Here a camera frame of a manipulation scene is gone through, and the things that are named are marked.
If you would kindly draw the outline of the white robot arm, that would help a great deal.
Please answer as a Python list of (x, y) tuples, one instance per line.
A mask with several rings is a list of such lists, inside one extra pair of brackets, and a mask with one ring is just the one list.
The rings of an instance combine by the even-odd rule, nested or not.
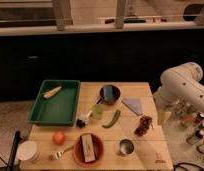
[(159, 125), (168, 119), (169, 108), (180, 100), (189, 102), (204, 113), (204, 85), (200, 84), (202, 77), (203, 70), (195, 62), (169, 68), (161, 74), (161, 86), (153, 95)]

